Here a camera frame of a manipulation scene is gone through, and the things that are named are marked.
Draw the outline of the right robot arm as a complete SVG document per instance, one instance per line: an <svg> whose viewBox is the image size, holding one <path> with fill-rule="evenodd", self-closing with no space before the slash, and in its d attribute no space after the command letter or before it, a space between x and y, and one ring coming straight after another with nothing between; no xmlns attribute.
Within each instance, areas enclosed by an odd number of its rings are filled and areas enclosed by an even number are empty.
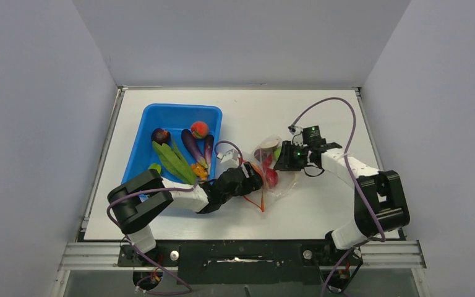
<svg viewBox="0 0 475 297"><path fill-rule="evenodd" d="M326 234L329 243L323 256L331 264L339 264L348 249L370 240L383 239L388 231L410 223L403 185L396 171L381 171L350 156L336 142L328 142L318 126L290 126L290 133L301 142L285 140L275 163L276 171L302 171L316 168L329 172L354 191L353 219Z"/></svg>

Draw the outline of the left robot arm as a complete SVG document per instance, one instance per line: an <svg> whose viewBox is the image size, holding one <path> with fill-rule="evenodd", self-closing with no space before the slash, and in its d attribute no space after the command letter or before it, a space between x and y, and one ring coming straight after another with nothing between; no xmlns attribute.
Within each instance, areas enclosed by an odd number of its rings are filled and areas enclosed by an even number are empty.
<svg viewBox="0 0 475 297"><path fill-rule="evenodd" d="M212 213L231 198L259 191L263 185L262 174L249 162L193 185L173 182L149 169L110 191L106 214L133 246L147 253L156 248L150 222L167 207Z"/></svg>

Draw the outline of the clear zip top bag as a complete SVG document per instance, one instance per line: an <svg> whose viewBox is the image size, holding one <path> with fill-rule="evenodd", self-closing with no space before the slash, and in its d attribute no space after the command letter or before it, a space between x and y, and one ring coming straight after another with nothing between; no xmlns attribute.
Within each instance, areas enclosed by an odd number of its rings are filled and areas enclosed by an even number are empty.
<svg viewBox="0 0 475 297"><path fill-rule="evenodd" d="M288 196L299 179L297 172L275 169L277 161L281 160L282 142L281 137L273 134L260 141L252 151L244 153L243 160L251 163L263 181L261 189L246 194L244 199L262 213L267 210L267 207Z"/></svg>

